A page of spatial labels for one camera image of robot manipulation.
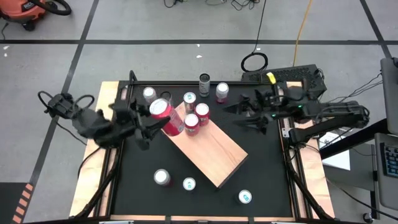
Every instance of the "soda can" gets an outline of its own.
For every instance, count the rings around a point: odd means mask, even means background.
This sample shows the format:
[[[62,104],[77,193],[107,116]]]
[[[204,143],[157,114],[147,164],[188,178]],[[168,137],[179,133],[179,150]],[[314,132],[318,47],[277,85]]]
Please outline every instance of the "soda can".
[[[157,99],[155,89],[150,86],[144,88],[142,95],[144,96],[144,99],[148,104],[151,104],[153,101]]]
[[[186,114],[195,112],[195,101],[197,96],[194,93],[188,92],[184,94],[184,105]]]
[[[207,97],[210,92],[210,76],[208,74],[201,74],[199,76],[199,95]]]
[[[159,98],[149,106],[149,112],[155,119],[170,117],[170,121],[163,127],[163,131],[169,136],[176,136],[184,130],[184,122],[170,103]]]
[[[199,118],[195,114],[188,114],[184,120],[187,135],[195,136],[199,133]]]
[[[199,118],[200,126],[206,126],[209,123],[210,110],[206,103],[199,103],[195,108],[195,114]]]
[[[171,177],[165,169],[158,169],[154,174],[154,180],[156,184],[166,187],[170,184]]]
[[[216,89],[216,101],[217,103],[225,103],[226,97],[228,96],[228,84],[227,83],[219,83]]]
[[[197,183],[195,182],[195,179],[192,177],[187,177],[185,180],[182,182],[182,186],[184,187],[185,190],[189,192],[193,192],[195,189]]]
[[[163,93],[160,94],[160,97],[167,100],[170,103],[170,105],[173,106],[172,94],[169,91],[164,91]]]
[[[248,204],[251,202],[252,196],[250,191],[248,190],[241,190],[236,196],[235,196],[236,201],[241,204]]]

